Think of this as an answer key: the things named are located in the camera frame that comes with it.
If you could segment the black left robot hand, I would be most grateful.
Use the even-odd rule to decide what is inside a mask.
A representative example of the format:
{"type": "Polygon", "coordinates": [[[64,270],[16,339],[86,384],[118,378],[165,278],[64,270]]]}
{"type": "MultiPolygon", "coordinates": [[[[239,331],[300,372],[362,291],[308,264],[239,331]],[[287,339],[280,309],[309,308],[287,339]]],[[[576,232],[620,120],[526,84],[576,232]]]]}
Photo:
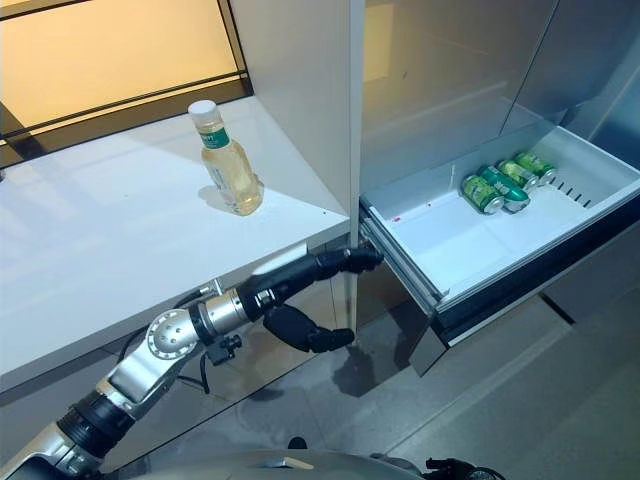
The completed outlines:
{"type": "Polygon", "coordinates": [[[312,284],[339,273],[372,271],[383,259],[373,248],[307,254],[270,272],[249,277],[236,287],[236,292],[247,318],[261,319],[264,327],[285,344],[303,352],[334,351],[351,344],[354,332],[349,328],[321,327],[286,301],[312,284]]]}

